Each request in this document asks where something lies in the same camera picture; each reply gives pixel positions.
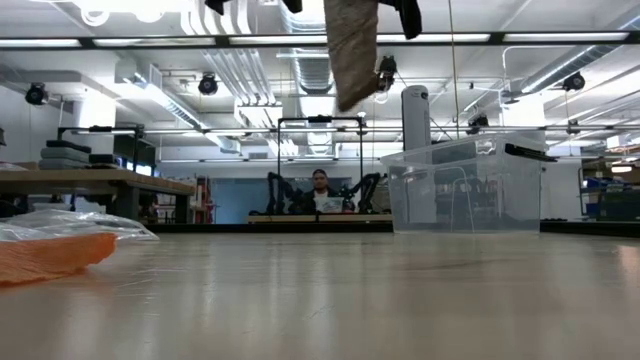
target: workbench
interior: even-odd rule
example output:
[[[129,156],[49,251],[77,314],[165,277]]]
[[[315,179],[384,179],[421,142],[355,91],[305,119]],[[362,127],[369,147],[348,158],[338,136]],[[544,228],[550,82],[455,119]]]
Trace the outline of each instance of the workbench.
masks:
[[[317,215],[249,215],[249,224],[257,223],[345,223],[391,222],[391,214],[317,214]]]
[[[186,223],[189,197],[195,187],[129,170],[34,170],[4,171],[0,174],[0,194],[115,195],[107,213],[138,219],[140,191],[176,197],[176,222]]]

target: transparent storage container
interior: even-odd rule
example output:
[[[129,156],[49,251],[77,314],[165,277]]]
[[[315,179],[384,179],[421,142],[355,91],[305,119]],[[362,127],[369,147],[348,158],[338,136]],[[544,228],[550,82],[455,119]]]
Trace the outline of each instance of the transparent storage container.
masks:
[[[395,232],[538,232],[544,150],[488,134],[382,158]]]

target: ceiling-mounted camera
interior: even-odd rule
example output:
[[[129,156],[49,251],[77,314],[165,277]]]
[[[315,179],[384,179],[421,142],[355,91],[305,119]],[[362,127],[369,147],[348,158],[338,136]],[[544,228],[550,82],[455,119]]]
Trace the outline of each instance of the ceiling-mounted camera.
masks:
[[[218,82],[215,74],[204,74],[198,85],[198,90],[202,95],[214,95],[218,92]]]
[[[378,92],[387,92],[395,82],[393,76],[398,72],[398,65],[393,56],[383,56],[378,66]]]
[[[580,75],[580,72],[577,72],[569,76],[568,78],[564,79],[564,81],[562,82],[562,89],[564,91],[571,91],[571,90],[579,91],[584,88],[585,84],[586,84],[586,81],[584,77]]]
[[[489,118],[485,114],[478,114],[469,119],[468,124],[471,129],[466,131],[467,135],[475,135],[480,132],[481,128],[489,126]]]
[[[24,99],[31,105],[45,105],[49,102],[49,93],[43,83],[32,83]]]

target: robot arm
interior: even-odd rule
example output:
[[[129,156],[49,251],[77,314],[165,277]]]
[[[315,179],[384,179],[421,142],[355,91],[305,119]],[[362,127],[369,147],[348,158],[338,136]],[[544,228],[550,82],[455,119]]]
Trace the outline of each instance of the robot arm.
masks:
[[[378,182],[380,182],[380,178],[380,173],[367,174],[353,188],[343,188],[340,192],[340,196],[343,197],[345,201],[349,201],[356,193],[358,193],[358,191],[361,191],[360,201],[358,202],[358,211],[361,214],[367,214],[372,209],[371,199],[376,191]]]
[[[278,197],[274,194],[273,182],[278,182]],[[282,176],[270,172],[267,175],[267,182],[269,184],[269,203],[267,204],[267,214],[269,215],[283,215],[284,214],[284,198],[290,199],[292,202],[289,210],[295,210],[300,206],[302,197],[302,191],[299,189],[294,190],[293,186],[289,184]]]

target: orange cloth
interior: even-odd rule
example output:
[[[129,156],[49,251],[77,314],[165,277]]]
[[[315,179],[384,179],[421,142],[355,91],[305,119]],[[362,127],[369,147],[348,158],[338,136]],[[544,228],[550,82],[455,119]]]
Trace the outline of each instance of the orange cloth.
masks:
[[[0,241],[0,286],[73,275],[113,253],[116,235],[78,235],[55,239]]]

